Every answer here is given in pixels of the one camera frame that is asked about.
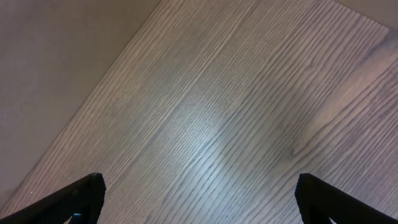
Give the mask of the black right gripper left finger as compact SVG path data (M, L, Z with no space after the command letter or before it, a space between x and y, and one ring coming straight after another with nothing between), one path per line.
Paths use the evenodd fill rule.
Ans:
M1 219L3 224L96 224L104 205L102 174L92 173L47 197Z

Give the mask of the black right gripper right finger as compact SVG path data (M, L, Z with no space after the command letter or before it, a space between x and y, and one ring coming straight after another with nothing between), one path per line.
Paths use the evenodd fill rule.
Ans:
M397 224L396 219L309 173L299 175L295 198L304 224Z

